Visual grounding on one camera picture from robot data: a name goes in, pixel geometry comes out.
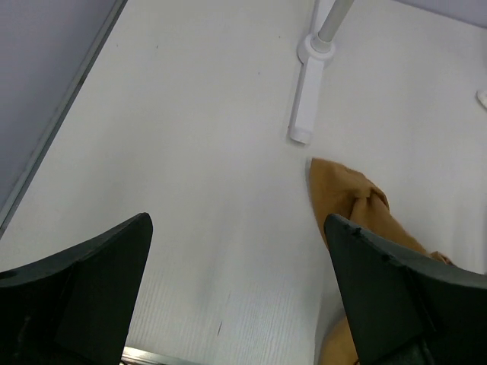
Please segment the tan tank top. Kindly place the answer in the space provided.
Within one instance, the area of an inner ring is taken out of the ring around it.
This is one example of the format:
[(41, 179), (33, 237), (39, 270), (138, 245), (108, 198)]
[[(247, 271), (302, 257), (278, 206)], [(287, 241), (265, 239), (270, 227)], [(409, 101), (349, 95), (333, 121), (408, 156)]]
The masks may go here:
[[(364, 174), (340, 163), (312, 158), (308, 168), (310, 201), (323, 241), (324, 221), (338, 214), (365, 229), (447, 265), (442, 253), (428, 252), (390, 213), (387, 197)], [(360, 364), (346, 316), (323, 340), (319, 364)]]

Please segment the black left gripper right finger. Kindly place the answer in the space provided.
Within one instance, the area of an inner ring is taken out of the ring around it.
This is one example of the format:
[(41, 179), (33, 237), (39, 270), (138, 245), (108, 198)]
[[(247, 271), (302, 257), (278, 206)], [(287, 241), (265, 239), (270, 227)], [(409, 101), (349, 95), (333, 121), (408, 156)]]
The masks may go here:
[(337, 215), (324, 233), (361, 364), (484, 364), (486, 277)]

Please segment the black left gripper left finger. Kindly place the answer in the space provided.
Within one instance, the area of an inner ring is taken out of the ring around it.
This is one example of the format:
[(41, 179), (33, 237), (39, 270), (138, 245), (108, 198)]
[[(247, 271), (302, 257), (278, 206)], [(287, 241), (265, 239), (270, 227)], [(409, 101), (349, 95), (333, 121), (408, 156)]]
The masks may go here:
[(3, 364), (118, 364), (153, 224), (137, 214), (95, 238), (1, 273)]

